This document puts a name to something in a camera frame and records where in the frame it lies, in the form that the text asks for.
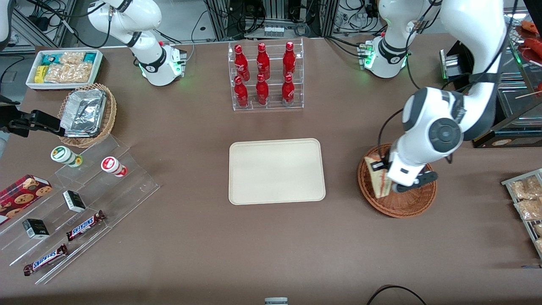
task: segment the wicker basket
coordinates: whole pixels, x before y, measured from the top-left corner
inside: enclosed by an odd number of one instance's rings
[[[115,97],[113,96],[113,94],[111,94],[111,91],[106,86],[101,85],[101,84],[92,84],[88,86],[83,86],[75,90],[85,91],[85,90],[91,90],[91,89],[100,89],[107,93],[106,107],[104,109],[104,118],[102,119],[102,123],[101,123],[101,131],[94,138],[59,137],[60,141],[62,141],[62,143],[66,145],[75,146],[79,148],[90,147],[92,144],[99,143],[105,140],[107,135],[109,135],[111,133],[111,130],[113,129],[113,125],[115,124],[115,116],[117,115],[117,102],[115,101]],[[66,107],[67,100],[68,100],[68,97],[64,99],[64,102],[62,103],[62,106],[60,107],[59,114],[57,115],[57,118],[59,119],[62,118],[62,114],[64,113],[64,108]]]
[[[391,143],[381,146],[382,153],[386,153],[391,147]],[[373,147],[365,156],[374,154],[377,148]],[[425,170],[433,170],[431,165],[427,164]],[[428,209],[437,194],[437,182],[428,183],[420,188],[411,189],[404,193],[390,192],[388,196],[376,198],[372,189],[371,176],[365,160],[359,163],[358,183],[363,195],[367,201],[380,212],[395,218],[414,217]]]

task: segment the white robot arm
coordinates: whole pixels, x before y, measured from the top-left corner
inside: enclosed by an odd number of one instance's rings
[[[404,190],[423,184],[418,174],[427,163],[449,156],[462,141],[483,135],[495,118],[494,82],[506,38],[502,1],[443,0],[441,19],[472,52],[471,79],[478,81],[468,95],[423,88],[406,101],[405,134],[393,143],[387,157],[388,177],[406,186]]]
[[[409,46],[416,37],[417,22],[433,20],[443,0],[381,0],[378,12],[388,28],[384,37],[365,42],[364,68],[381,78],[392,78],[404,66]]]
[[[102,3],[91,3],[88,11]],[[162,22],[162,12],[153,0],[108,0],[106,3],[109,5],[88,15],[91,24],[128,46],[151,84],[164,86],[184,75],[186,54],[160,45],[151,32]]]

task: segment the clear acrylic display stand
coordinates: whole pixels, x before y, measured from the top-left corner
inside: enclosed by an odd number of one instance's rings
[[[109,232],[119,221],[138,207],[159,185],[132,158],[128,147],[109,135],[81,153],[83,164],[77,168],[63,166],[48,180],[54,188],[47,197],[19,213],[1,228],[0,246],[2,257],[10,266],[23,268],[66,244],[68,256],[58,258],[29,276],[29,281],[47,283],[66,268],[78,256]],[[115,177],[101,169],[100,163],[107,156],[116,157],[127,167],[124,177]],[[86,210],[76,213],[68,209],[62,193],[66,190],[78,192]],[[68,242],[66,232],[71,231],[94,213],[102,210],[107,217],[78,238]],[[41,219],[50,236],[44,240],[30,239],[22,221],[27,218]]]
[[[284,84],[284,75],[282,74],[282,57],[286,51],[286,42],[292,41],[294,43],[295,53],[295,73],[293,74],[293,84],[295,86],[294,91],[294,103],[290,107],[284,107],[282,104],[282,84]],[[237,41],[235,43],[229,43],[228,45],[228,66],[230,69],[230,86],[231,86],[231,100],[234,110],[288,110],[303,108],[305,104],[304,95],[304,51],[302,39],[291,40],[265,40],[267,54],[269,55],[271,65],[271,77],[267,80],[269,85],[269,102],[267,106],[262,106],[257,101],[256,95],[256,76],[258,75],[258,68],[256,65],[256,58],[258,56],[258,47],[252,42]],[[248,71],[250,72],[250,80],[245,82],[245,86],[248,90],[248,107],[241,108],[235,98],[235,83],[234,77],[237,75],[235,69],[235,52],[233,47],[235,45],[241,45],[243,47],[243,53],[248,60]]]

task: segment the coca-cola bottle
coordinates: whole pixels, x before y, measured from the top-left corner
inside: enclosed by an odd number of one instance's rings
[[[292,75],[288,73],[284,77],[284,84],[282,84],[282,104],[284,107],[290,107],[294,104],[294,90]]]
[[[248,107],[248,91],[247,87],[243,84],[243,79],[236,75],[234,77],[235,82],[235,98],[237,99],[237,103],[239,104],[239,107],[246,108]]]
[[[258,74],[258,83],[256,84],[256,92],[258,94],[258,103],[266,106],[269,102],[269,86],[263,73]]]
[[[234,51],[237,74],[243,78],[243,81],[248,81],[250,79],[250,72],[248,72],[248,60],[243,54],[243,48],[240,45],[236,45]]]
[[[269,55],[266,52],[266,44],[258,43],[258,57],[256,58],[258,64],[258,73],[263,73],[265,79],[271,77],[271,66],[269,64]]]
[[[295,72],[295,54],[294,54],[294,43],[291,41],[286,42],[286,52],[284,52],[284,57],[282,58],[282,74],[284,77]]]

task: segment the table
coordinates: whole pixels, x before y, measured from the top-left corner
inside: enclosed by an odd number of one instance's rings
[[[438,51],[454,42],[447,34],[416,38],[410,64],[419,85],[440,86]],[[536,251],[500,185],[539,168],[540,150],[464,143],[452,165],[433,164],[440,178],[429,210],[412,219],[382,215],[363,199],[357,165],[415,88],[405,70],[379,79],[323,39],[304,43],[305,108],[277,113],[231,109],[227,43],[197,45],[186,77],[166,87],[141,77],[129,49],[103,49],[100,82],[118,103],[113,134],[162,188],[47,285],[23,285],[22,270],[0,257],[2,305],[249,305],[271,296],[292,305],[360,304],[385,284],[406,286],[428,304],[540,304],[542,271],[519,269],[537,262]],[[23,109],[56,113],[65,95],[28,90]],[[401,133],[394,119],[383,142]],[[228,201],[232,143],[310,137],[322,147],[325,199]],[[27,173],[51,175],[60,165],[49,153],[59,143],[43,132],[13,136],[0,187]]]

